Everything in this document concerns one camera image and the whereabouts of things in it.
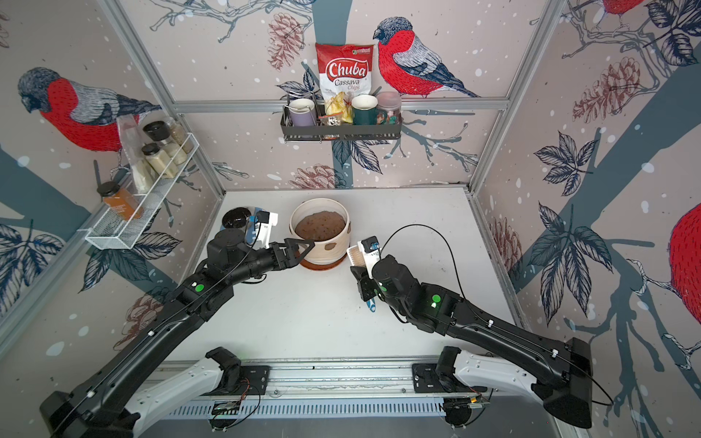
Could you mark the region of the black wall shelf basket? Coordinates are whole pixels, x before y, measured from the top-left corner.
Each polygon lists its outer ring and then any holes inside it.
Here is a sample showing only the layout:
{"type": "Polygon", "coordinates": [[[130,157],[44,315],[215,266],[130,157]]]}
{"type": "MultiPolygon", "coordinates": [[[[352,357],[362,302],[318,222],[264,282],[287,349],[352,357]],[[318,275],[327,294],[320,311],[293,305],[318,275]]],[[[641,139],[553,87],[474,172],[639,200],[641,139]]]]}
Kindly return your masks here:
{"type": "Polygon", "coordinates": [[[280,127],[283,137],[290,142],[326,142],[326,141],[389,141],[398,140],[403,129],[403,120],[396,124],[381,125],[353,125],[342,123],[341,125],[328,126],[321,123],[321,117],[325,116],[324,108],[315,103],[312,113],[317,117],[314,126],[295,126],[292,122],[290,109],[285,107],[280,118],[280,127]]]}

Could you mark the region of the red Chuba chips bag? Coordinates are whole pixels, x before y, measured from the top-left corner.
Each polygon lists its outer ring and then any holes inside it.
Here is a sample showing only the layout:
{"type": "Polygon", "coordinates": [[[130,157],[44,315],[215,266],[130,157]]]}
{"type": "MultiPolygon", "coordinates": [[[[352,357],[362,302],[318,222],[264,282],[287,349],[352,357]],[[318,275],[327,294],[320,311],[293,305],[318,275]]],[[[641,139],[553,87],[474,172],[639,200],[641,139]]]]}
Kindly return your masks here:
{"type": "Polygon", "coordinates": [[[325,112],[353,124],[352,100],[372,88],[374,47],[317,43],[316,51],[325,112]]]}

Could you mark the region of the aluminium mounting rail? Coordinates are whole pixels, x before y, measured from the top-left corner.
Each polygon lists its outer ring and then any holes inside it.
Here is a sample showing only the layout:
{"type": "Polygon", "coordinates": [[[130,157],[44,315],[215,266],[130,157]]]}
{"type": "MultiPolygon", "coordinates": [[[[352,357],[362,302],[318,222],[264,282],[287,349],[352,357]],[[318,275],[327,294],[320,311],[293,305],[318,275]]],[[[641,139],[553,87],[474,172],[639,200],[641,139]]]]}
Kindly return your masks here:
{"type": "MultiPolygon", "coordinates": [[[[411,360],[393,361],[322,361],[273,363],[267,392],[271,398],[334,398],[334,397],[403,397],[416,394],[411,360]]],[[[489,389],[538,400],[526,392],[535,381],[519,372],[515,365],[500,358],[447,348],[439,358],[423,363],[436,363],[452,376],[456,391],[448,394],[466,396],[489,389]]],[[[127,405],[131,410],[150,404],[180,406],[201,396],[233,397],[240,361],[220,364],[202,359],[194,365],[166,378],[162,372],[140,385],[127,405]]]]}

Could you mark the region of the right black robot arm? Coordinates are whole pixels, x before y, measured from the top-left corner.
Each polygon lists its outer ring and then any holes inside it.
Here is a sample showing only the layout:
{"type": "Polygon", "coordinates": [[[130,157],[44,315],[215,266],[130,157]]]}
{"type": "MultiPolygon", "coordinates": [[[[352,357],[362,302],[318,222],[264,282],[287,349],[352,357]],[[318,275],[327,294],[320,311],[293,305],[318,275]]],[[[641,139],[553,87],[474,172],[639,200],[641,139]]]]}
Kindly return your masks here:
{"type": "Polygon", "coordinates": [[[397,319],[418,330],[467,341],[516,366],[535,381],[526,387],[555,418],[593,425],[591,348],[581,339],[557,341],[499,319],[439,285],[422,283],[394,257],[350,259],[363,300],[377,297],[397,319]]]}

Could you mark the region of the green mug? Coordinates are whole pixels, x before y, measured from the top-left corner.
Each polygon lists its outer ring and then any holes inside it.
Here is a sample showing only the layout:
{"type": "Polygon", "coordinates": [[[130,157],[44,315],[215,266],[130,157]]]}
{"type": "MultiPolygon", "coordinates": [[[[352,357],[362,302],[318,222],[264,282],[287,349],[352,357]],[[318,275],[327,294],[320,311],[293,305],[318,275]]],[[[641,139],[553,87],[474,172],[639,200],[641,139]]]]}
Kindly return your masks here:
{"type": "Polygon", "coordinates": [[[360,126],[378,124],[378,103],[376,96],[359,95],[352,99],[352,123],[360,126]]]}

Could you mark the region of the purple mug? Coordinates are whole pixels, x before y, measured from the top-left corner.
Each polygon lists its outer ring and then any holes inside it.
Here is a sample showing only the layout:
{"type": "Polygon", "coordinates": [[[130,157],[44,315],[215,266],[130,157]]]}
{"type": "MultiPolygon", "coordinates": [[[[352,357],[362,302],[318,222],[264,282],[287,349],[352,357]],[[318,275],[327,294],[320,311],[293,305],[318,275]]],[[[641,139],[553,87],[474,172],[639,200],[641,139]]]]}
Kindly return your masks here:
{"type": "Polygon", "coordinates": [[[316,104],[309,99],[295,99],[288,104],[288,116],[295,127],[312,127],[317,124],[316,104]]]}

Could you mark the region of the clear plastic bag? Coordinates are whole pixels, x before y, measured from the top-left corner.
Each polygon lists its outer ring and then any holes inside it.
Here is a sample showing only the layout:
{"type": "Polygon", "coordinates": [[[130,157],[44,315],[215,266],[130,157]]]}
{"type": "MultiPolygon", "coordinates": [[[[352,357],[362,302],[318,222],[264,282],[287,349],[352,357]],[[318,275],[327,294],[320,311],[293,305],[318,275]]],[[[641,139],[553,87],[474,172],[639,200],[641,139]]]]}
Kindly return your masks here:
{"type": "Polygon", "coordinates": [[[140,135],[136,120],[131,115],[122,115],[117,118],[117,127],[120,143],[125,156],[131,166],[133,183],[139,195],[146,195],[153,188],[157,174],[145,159],[142,152],[144,143],[140,135]]]}

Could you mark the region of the black lid spice jar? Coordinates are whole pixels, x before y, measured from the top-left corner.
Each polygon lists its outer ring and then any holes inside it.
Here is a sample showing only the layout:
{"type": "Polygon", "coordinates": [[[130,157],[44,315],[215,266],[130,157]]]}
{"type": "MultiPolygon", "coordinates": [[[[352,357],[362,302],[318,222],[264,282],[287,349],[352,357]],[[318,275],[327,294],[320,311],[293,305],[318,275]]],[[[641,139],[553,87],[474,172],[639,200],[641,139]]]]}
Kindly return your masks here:
{"type": "Polygon", "coordinates": [[[188,154],[184,150],[182,144],[178,143],[171,134],[170,128],[166,122],[157,120],[143,126],[144,133],[159,147],[164,150],[173,160],[175,165],[185,164],[188,154]]]}
{"type": "Polygon", "coordinates": [[[142,146],[142,154],[162,179],[175,179],[177,167],[173,159],[155,142],[142,146]]]}

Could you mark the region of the white ceramic pot with soil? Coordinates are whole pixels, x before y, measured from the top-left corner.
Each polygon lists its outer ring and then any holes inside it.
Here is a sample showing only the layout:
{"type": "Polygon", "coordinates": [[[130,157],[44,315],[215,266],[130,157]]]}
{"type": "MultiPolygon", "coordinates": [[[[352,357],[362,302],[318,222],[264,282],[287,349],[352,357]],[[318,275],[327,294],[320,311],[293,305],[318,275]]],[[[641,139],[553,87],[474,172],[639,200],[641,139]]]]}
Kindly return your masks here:
{"type": "Polygon", "coordinates": [[[347,256],[352,221],[338,201],[314,198],[301,203],[292,213],[288,228],[294,238],[316,243],[305,258],[312,263],[329,264],[347,256]]]}

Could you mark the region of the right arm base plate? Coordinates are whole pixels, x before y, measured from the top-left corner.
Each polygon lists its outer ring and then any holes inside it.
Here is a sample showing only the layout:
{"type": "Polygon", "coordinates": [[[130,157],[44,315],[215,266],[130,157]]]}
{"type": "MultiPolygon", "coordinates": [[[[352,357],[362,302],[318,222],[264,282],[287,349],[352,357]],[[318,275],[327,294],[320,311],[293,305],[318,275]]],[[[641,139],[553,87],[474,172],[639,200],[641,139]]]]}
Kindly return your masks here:
{"type": "Polygon", "coordinates": [[[456,391],[452,376],[436,363],[414,363],[412,377],[415,393],[450,393],[456,391]]]}

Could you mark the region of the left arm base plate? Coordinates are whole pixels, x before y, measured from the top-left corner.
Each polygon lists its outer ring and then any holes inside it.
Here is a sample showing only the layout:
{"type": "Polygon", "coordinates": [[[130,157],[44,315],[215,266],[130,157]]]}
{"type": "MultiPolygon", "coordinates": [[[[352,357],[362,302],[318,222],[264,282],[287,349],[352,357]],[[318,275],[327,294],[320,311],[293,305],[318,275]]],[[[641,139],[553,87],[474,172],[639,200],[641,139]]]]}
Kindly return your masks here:
{"type": "Polygon", "coordinates": [[[264,396],[267,392],[271,367],[268,365],[244,365],[239,367],[230,395],[240,396],[245,392],[253,392],[264,396]]]}

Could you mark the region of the pink lidded jar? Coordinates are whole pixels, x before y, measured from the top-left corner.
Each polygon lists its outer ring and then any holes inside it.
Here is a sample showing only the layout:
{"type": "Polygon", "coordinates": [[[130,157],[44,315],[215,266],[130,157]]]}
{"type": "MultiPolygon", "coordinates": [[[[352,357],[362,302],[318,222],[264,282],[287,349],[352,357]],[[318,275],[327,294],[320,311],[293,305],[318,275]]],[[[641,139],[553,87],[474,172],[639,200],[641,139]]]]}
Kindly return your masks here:
{"type": "Polygon", "coordinates": [[[377,124],[398,124],[401,120],[402,99],[397,91],[381,91],[376,95],[377,124]]]}

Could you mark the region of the small snack packet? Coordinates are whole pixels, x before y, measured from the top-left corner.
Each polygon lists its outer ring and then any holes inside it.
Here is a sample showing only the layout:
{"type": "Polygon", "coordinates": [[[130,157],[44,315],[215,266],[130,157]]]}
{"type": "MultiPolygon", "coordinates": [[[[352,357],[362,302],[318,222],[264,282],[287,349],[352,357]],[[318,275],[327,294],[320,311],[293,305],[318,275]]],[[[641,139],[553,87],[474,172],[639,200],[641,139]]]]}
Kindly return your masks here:
{"type": "Polygon", "coordinates": [[[327,114],[319,118],[319,123],[321,126],[326,126],[326,127],[335,127],[335,126],[341,126],[342,124],[342,114],[335,113],[335,114],[327,114]]]}

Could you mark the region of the blue striped plate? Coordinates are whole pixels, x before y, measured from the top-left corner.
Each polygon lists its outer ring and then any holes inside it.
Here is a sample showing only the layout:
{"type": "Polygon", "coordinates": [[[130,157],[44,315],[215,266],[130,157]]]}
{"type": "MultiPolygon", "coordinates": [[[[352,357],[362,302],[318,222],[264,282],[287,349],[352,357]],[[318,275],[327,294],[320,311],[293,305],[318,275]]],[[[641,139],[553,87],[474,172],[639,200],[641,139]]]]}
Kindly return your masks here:
{"type": "Polygon", "coordinates": [[[258,231],[258,213],[261,211],[261,208],[246,206],[245,209],[248,211],[248,215],[246,216],[246,224],[243,228],[245,242],[249,246],[255,246],[258,231]]]}

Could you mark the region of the small black bowl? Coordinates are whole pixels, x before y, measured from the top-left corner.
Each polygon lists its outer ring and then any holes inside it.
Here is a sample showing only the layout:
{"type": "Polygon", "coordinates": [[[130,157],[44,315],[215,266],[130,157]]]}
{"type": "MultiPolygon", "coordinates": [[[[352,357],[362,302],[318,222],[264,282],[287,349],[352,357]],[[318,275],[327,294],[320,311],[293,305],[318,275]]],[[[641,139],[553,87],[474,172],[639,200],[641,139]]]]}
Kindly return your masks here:
{"type": "Polygon", "coordinates": [[[236,207],[227,211],[221,221],[223,229],[239,229],[246,231],[252,213],[248,207],[236,207]]]}

